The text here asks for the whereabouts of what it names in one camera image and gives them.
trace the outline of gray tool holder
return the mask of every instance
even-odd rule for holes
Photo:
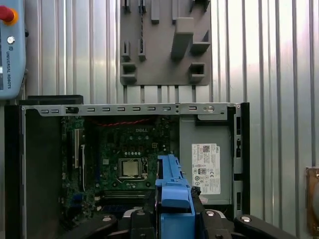
[[[122,0],[123,85],[208,85],[209,0]]]

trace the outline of screw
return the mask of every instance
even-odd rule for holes
[[[246,223],[251,222],[251,219],[249,217],[241,217],[240,219],[243,220]]]
[[[207,211],[206,214],[209,215],[210,217],[215,215],[215,213],[213,211]]]
[[[214,106],[209,106],[208,107],[208,112],[213,113],[215,110]]]
[[[13,36],[9,36],[6,40],[9,44],[14,44],[15,38]]]
[[[112,218],[110,218],[110,216],[105,216],[105,217],[103,218],[103,221],[104,221],[104,222],[109,222],[110,220],[112,220]]]

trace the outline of green circuit board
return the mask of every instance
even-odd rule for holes
[[[162,116],[63,118],[61,205],[68,220],[79,224],[138,204],[155,188],[158,156],[173,153],[173,126]]]

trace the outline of power supply label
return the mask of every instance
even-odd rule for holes
[[[220,147],[215,143],[192,144],[192,184],[201,195],[220,194]]]

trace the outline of orange component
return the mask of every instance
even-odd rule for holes
[[[12,8],[1,5],[0,20],[4,21],[6,25],[14,25],[18,21],[18,13]]]

